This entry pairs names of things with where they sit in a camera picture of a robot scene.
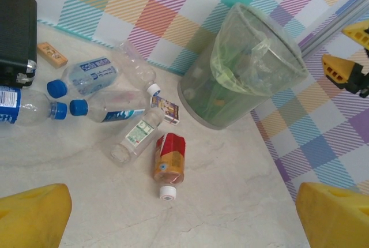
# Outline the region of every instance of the checkered wall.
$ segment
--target checkered wall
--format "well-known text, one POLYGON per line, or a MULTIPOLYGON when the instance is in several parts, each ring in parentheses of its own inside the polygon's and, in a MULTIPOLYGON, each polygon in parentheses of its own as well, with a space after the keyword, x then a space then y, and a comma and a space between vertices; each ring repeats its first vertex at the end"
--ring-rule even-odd
MULTIPOLYGON (((358 21, 366 19, 369 12, 358 21)), ((306 61, 306 81, 252 112, 294 200, 302 182, 369 194, 369 99, 333 85, 323 73, 323 54, 358 62, 369 72, 364 48, 339 32, 306 61)))
POLYGON ((37 0, 41 20, 96 42, 130 39, 150 62, 183 74, 235 2, 270 14, 297 41, 347 0, 37 0))

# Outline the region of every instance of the black suitcase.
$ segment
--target black suitcase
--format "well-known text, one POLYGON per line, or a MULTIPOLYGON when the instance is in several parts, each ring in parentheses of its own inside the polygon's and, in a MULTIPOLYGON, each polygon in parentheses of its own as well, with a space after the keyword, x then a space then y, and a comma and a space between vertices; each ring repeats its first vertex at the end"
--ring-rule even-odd
POLYGON ((28 87, 37 68, 37 3, 0 0, 0 85, 28 87))

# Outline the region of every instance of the yellow plastic object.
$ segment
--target yellow plastic object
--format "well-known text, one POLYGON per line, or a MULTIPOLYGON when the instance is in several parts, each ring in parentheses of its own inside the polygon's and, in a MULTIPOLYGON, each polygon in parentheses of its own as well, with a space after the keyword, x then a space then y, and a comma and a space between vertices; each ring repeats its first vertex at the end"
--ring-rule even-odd
POLYGON ((342 33, 369 50, 369 34, 365 32, 369 28, 369 20, 364 20, 343 28, 342 33))
POLYGON ((311 248, 369 247, 369 196, 302 183, 296 208, 311 248))
POLYGON ((350 78, 355 62, 331 55, 322 55, 324 74, 338 84, 345 84, 350 78))
POLYGON ((58 247, 70 212, 70 194, 61 183, 1 198, 0 247, 58 247))

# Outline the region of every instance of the plastic bottle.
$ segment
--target plastic bottle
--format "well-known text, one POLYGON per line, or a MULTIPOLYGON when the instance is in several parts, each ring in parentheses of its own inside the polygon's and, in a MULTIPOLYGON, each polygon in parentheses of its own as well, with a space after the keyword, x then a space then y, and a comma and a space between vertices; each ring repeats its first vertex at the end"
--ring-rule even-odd
POLYGON ((53 98, 71 94, 83 97, 108 87, 119 76, 119 66, 106 57, 68 66, 60 80, 47 84, 47 91, 53 98))
POLYGON ((145 148, 157 137, 157 127, 164 120, 160 108, 151 108, 146 114, 135 117, 118 135, 119 143, 111 149, 114 162, 134 162, 145 148))
POLYGON ((186 141, 174 133, 167 133, 156 142, 154 180, 160 185, 160 198, 172 201, 177 186, 185 178, 186 141))
POLYGON ((122 71, 135 88, 147 91, 150 96, 156 96, 160 93, 160 87, 155 83, 155 71, 132 43, 127 40, 119 45, 116 57, 123 57, 125 64, 122 66, 122 71))
POLYGON ((45 94, 30 89, 0 87, 0 122, 20 126, 37 125, 51 119, 65 119, 67 105, 51 102, 45 94))
POLYGON ((87 100, 72 100, 70 113, 86 115, 95 122, 125 120, 150 108, 150 99, 142 91, 99 91, 87 100))

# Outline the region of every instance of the blue bottle label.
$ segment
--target blue bottle label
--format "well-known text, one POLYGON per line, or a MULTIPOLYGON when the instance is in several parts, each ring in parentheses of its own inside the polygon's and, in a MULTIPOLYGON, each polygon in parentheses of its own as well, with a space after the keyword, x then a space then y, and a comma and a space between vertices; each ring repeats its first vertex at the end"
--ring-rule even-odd
POLYGON ((106 117, 102 122, 126 120, 128 118, 136 117, 137 115, 142 114, 144 111, 145 109, 132 111, 110 111, 106 114, 106 117))
POLYGON ((0 87, 0 122, 14 124, 21 104, 19 88, 0 87))
POLYGON ((111 61, 105 57, 81 62, 75 65, 69 80, 80 95, 90 95, 102 88, 110 86, 118 76, 118 71, 111 61))

